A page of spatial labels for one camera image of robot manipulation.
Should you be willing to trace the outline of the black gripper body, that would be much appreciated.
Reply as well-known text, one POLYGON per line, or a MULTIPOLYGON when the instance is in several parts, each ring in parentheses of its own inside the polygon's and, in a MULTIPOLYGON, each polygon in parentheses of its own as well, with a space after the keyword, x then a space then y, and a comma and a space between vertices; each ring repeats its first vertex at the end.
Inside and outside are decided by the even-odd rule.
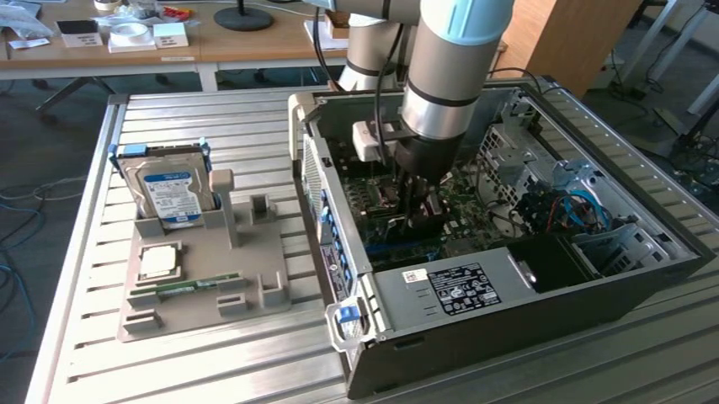
POLYGON ((463 136, 433 140, 417 136, 398 141, 395 160, 401 168, 425 179, 442 179, 451 170, 463 136))

